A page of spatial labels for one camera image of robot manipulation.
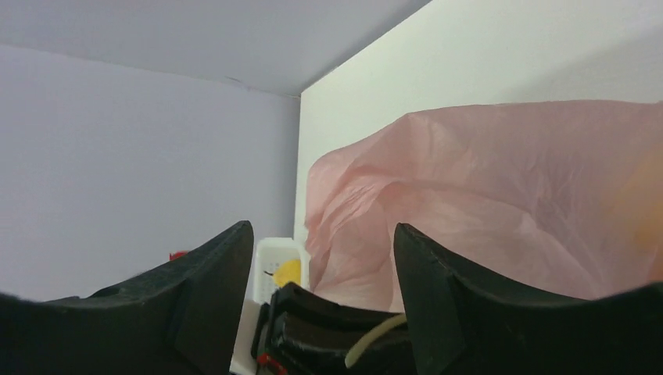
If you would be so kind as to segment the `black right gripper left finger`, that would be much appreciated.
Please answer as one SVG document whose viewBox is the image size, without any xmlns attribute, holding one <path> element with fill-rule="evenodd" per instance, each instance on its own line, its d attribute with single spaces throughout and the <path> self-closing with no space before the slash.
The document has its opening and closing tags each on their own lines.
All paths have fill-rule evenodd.
<svg viewBox="0 0 663 375">
<path fill-rule="evenodd" d="M 253 246 L 251 223 L 240 221 L 87 298 L 2 295 L 2 373 L 228 373 Z"/>
</svg>

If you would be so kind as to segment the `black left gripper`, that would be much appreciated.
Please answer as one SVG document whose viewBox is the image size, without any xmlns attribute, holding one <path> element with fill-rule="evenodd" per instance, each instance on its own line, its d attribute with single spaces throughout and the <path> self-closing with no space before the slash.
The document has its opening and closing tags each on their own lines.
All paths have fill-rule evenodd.
<svg viewBox="0 0 663 375">
<path fill-rule="evenodd" d="M 415 374 L 407 325 L 386 332 L 345 365 L 349 350 L 392 316 L 339 305 L 289 283 L 260 307 L 250 353 L 258 374 Z"/>
</svg>

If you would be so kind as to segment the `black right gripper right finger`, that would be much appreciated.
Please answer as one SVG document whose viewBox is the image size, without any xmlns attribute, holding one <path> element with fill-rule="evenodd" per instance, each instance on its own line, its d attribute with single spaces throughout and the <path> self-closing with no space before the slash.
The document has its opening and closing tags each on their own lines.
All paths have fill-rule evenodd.
<svg viewBox="0 0 663 375">
<path fill-rule="evenodd" d="M 596 300 L 498 274 L 401 223 L 394 256 L 421 374 L 659 374 L 662 286 Z"/>
</svg>

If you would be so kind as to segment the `pink printed plastic bag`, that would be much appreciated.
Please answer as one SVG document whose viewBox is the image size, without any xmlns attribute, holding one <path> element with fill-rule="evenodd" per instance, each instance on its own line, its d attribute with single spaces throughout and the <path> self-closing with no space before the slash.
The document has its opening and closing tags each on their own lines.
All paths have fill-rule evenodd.
<svg viewBox="0 0 663 375">
<path fill-rule="evenodd" d="M 563 101 L 413 112 L 311 167 L 310 289 L 402 312 L 393 236 L 408 223 L 452 252 L 546 291 L 594 299 L 647 284 L 612 213 L 662 150 L 661 103 Z"/>
</svg>

